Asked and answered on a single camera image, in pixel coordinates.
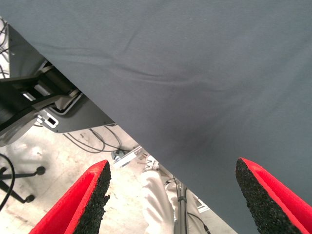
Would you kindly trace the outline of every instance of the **floor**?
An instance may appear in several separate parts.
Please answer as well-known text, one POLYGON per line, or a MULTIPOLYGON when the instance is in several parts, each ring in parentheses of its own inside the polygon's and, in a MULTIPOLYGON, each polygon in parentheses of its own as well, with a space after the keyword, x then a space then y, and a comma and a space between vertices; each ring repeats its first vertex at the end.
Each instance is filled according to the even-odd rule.
MULTIPOLYGON (((94 129, 106 142, 117 145, 107 129, 94 129)), ((121 139, 123 148, 132 149, 138 145, 119 126, 111 129, 121 139)), ((100 142, 88 130, 73 132, 73 135, 86 144, 100 147, 100 142)), ((0 148, 0 152, 10 157, 17 173, 33 172, 38 166, 47 169, 44 175, 16 180, 14 190, 17 193, 22 197, 33 194, 36 199, 31 203, 21 204, 10 198, 0 212, 0 233, 28 233, 89 166, 104 159, 111 164, 112 179, 108 191, 111 198, 105 206, 106 213, 99 233, 144 233, 147 223, 142 215, 139 181, 144 168, 141 163, 144 160, 136 158, 123 168, 115 168, 110 153, 87 153, 62 134, 36 126, 15 143, 0 148)), ((4 165, 4 160, 0 160, 0 166, 4 165)), ((0 191, 0 197, 4 196, 5 193, 0 191)), ((203 212, 201 216, 212 234, 236 233, 212 210, 203 212)))

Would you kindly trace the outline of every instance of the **black wire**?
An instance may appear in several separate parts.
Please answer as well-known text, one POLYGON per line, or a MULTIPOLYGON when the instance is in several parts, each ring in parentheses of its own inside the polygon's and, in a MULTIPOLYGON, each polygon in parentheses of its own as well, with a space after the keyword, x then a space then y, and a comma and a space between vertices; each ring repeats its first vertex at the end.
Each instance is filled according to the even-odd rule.
POLYGON ((82 150, 84 150, 84 151, 86 151, 86 152, 93 153, 93 154, 98 154, 98 153, 101 153, 101 152, 115 152, 115 151, 116 151, 116 150, 104 150, 106 143, 105 143, 104 139, 103 139, 97 132, 95 132, 94 135, 97 137, 97 139, 98 139, 99 141, 101 141, 101 142, 103 143, 103 148, 102 148, 102 149, 94 148, 94 147, 92 147, 92 146, 90 146, 90 145, 87 145, 87 144, 85 144, 84 142, 78 140, 77 138, 75 138, 75 137, 74 137, 73 135, 71 135, 70 133, 67 133, 67 134, 68 134, 72 139, 74 139, 76 142, 78 142, 78 143, 80 143, 80 144, 82 144, 82 145, 84 145, 84 146, 86 146, 86 147, 88 147, 88 148, 90 148, 90 149, 96 150, 96 152, 94 152, 94 151, 90 151, 90 150, 84 149, 83 147, 81 147, 81 146, 79 146, 77 143, 75 143, 72 139, 70 139, 67 135, 63 134, 63 135, 64 135, 66 138, 68 138, 72 143, 74 143, 76 146, 78 146, 79 148, 81 148, 82 150))
POLYGON ((5 155, 3 155, 1 153, 0 153, 0 156, 3 157, 9 163, 9 165, 11 167, 11 171, 12 171, 11 185, 10 185, 10 187, 8 189, 8 192, 6 193, 4 199, 2 200, 2 203, 0 204, 0 211, 1 211, 2 208, 4 207, 4 205, 6 204, 8 198, 11 195, 11 192, 13 190, 13 186, 14 186, 14 182, 15 182, 15 170, 14 170, 14 166, 13 166, 11 160, 7 156, 5 156, 5 155))
POLYGON ((93 150, 98 151, 98 153, 101 153, 101 152, 105 149, 105 142, 103 142, 103 141, 101 141, 102 144, 103 144, 102 149, 97 149, 97 148, 94 148, 94 147, 92 147, 92 146, 90 146, 90 145, 87 145, 87 144, 83 143, 82 141, 78 140, 77 138, 75 138, 75 137, 74 137, 73 135, 71 135, 70 133, 67 133, 67 134, 68 134, 72 139, 74 139, 75 141, 79 142, 80 144, 82 144, 82 145, 84 145, 84 146, 86 146, 86 147, 88 147, 88 148, 90 148, 90 149, 93 149, 93 150))
POLYGON ((104 128, 106 128, 108 131, 110 131, 110 133, 115 137, 115 139, 117 140, 118 145, 119 145, 118 148, 120 149, 121 148, 121 141, 120 141, 119 137, 117 137, 117 135, 112 130, 110 130, 107 126, 104 126, 104 128))
POLYGON ((67 138, 67 139, 69 139, 74 145, 76 145, 77 147, 79 147, 79 148, 81 148, 82 150, 84 150, 84 151, 86 151, 86 152, 88 152, 88 153, 92 153, 92 154, 98 154, 98 153, 101 153, 102 151, 98 151, 98 152, 93 152, 93 151, 89 151, 89 150, 87 150, 87 149, 84 149, 83 147, 81 147, 80 145, 78 145, 77 143, 75 143, 72 139, 70 139, 66 134, 64 134, 63 133, 63 135, 67 138))
POLYGON ((7 35, 7 30, 6 30, 7 23, 4 22, 4 20, 2 20, 2 19, 1 19, 1 21, 2 21, 2 23, 4 23, 4 25, 3 25, 3 27, 2 27, 2 29, 1 29, 1 31, 0 31, 0 35, 1 35, 2 33, 4 33, 4 30, 5 30, 5 33, 4 33, 4 39, 3 39, 3 41, 0 43, 0 47, 3 46, 3 44, 5 43, 5 41, 6 41, 6 35, 7 35))
MULTIPOLYGON (((89 128, 89 130, 91 131, 91 133, 93 134, 93 135, 95 135, 100 141, 104 141, 104 139, 102 138, 102 136, 98 133, 98 132, 96 132, 95 130, 93 130, 92 128, 89 128)), ((115 149, 117 149, 117 150, 122 150, 122 151, 125 151, 125 152, 130 152, 130 150, 125 150, 125 149, 122 149, 121 148, 121 141, 120 141, 120 139, 119 139, 119 137, 116 135, 116 133, 114 133, 112 130, 110 130, 109 128, 107 128, 107 130, 108 131, 110 131, 112 134, 113 134, 113 136, 115 137, 115 139, 118 141, 118 147, 117 146, 114 146, 114 145, 111 145, 111 144, 108 144, 108 143, 106 143, 105 142, 105 144, 106 145, 108 145, 108 146, 110 146, 110 147, 113 147, 113 148, 115 148, 115 149)))
POLYGON ((7 72, 4 72, 4 70, 3 70, 2 66, 1 66, 1 64, 0 64, 0 70, 1 70, 0 73, 2 74, 3 78, 6 79, 6 77, 5 77, 4 74, 8 74, 8 73, 7 73, 7 72))
POLYGON ((122 143, 121 143, 121 140, 120 140, 120 138, 116 135, 116 133, 114 133, 111 129, 109 129, 107 126, 104 126, 108 131, 110 131, 111 132, 111 134, 115 137, 115 139, 118 141, 118 144, 119 144, 119 147, 118 147, 118 149, 119 150, 122 150, 122 151, 125 151, 125 152, 130 152, 130 150, 125 150, 125 149, 122 149, 121 147, 122 147, 122 143))
POLYGON ((209 229, 208 229, 208 227, 207 227, 207 225, 203 222, 203 220, 201 220, 200 217, 198 217, 197 215, 192 214, 192 213, 190 213, 190 212, 187 212, 187 214, 188 214, 188 215, 192 215, 192 216, 198 218, 199 221, 204 225, 204 229, 205 229, 206 233, 207 233, 207 234, 211 234, 210 231, 209 231, 209 229))
POLYGON ((4 50, 1 50, 0 51, 0 55, 2 55, 2 53, 4 53, 5 51, 8 51, 9 50, 9 48, 6 48, 6 49, 4 49, 4 50))

